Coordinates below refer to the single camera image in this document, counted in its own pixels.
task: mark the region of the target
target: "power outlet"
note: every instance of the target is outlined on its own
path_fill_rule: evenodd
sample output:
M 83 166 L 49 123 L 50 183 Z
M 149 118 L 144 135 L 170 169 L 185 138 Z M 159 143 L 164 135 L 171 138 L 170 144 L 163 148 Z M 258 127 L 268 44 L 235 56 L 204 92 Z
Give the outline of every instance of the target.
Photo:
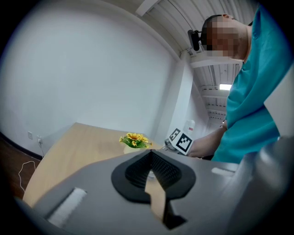
M 38 143 L 43 143 L 42 136 L 37 135 Z
M 28 131 L 28 138 L 31 139 L 31 140 L 33 139 L 33 133 L 30 132 L 30 131 Z

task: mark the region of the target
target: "white bottle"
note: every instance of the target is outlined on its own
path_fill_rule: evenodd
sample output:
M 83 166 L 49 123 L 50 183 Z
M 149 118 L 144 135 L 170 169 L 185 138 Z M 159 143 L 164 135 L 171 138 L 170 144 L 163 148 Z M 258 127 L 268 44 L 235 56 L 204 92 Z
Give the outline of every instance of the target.
M 189 136 L 192 136 L 192 132 L 194 130 L 195 127 L 195 122 L 194 120 L 186 120 L 185 126 L 183 131 Z

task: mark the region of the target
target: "person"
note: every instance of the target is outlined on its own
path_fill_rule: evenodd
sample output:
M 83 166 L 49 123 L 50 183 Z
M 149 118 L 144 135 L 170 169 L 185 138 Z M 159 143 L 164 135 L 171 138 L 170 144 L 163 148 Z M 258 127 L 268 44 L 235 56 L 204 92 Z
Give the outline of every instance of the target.
M 260 6 L 253 25 L 230 15 L 209 17 L 201 42 L 210 53 L 244 62 L 227 98 L 226 119 L 211 134 L 194 140 L 190 157 L 213 155 L 212 161 L 240 163 L 243 156 L 259 151 L 279 137 L 264 106 L 293 63 L 291 47 L 270 13 Z

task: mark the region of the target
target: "floor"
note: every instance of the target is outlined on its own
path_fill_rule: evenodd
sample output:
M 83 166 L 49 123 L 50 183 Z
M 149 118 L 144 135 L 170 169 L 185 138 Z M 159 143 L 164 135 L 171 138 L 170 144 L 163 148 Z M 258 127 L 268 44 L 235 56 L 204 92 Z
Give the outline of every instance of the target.
M 39 160 L 19 151 L 0 137 L 0 164 L 4 173 L 6 174 L 9 185 L 11 186 L 12 194 L 19 198 L 23 198 L 24 192 L 20 187 L 18 172 L 21 170 L 22 164 L 28 161 L 34 161 L 36 168 L 40 163 Z M 22 187 L 24 189 L 27 188 L 28 182 L 31 179 L 33 173 L 34 164 L 32 162 L 23 166 L 23 170 L 20 173 L 20 176 L 22 177 Z

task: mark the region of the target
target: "wooden table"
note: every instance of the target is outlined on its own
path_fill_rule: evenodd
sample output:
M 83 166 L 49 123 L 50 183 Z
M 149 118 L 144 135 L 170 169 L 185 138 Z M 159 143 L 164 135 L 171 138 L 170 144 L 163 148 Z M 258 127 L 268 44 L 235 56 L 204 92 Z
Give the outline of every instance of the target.
M 120 136 L 126 132 L 75 123 L 38 165 L 23 200 L 31 207 L 52 187 L 82 167 L 124 154 Z M 153 149 L 161 146 L 153 143 Z

